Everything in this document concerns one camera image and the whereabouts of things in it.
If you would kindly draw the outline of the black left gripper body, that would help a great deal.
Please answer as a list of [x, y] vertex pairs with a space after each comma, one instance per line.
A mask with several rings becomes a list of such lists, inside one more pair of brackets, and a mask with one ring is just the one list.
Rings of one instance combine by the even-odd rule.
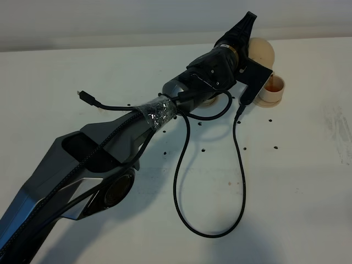
[[249, 32], [229, 30], [214, 45], [221, 50], [229, 63], [245, 63], [248, 58]]

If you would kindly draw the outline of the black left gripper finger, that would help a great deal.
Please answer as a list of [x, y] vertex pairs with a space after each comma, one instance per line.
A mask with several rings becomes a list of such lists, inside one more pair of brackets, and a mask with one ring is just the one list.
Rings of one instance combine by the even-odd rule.
[[230, 30], [230, 39], [233, 44], [246, 44], [249, 42], [252, 28], [257, 16], [247, 12], [245, 16]]

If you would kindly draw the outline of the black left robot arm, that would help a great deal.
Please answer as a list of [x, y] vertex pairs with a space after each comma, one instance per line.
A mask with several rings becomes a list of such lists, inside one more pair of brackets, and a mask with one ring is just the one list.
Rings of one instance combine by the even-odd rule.
[[30, 263], [61, 218], [79, 220], [120, 203], [155, 133], [209, 99], [247, 83], [256, 15], [246, 15], [208, 53], [167, 82], [156, 99], [125, 115], [58, 137], [1, 218], [1, 263]]

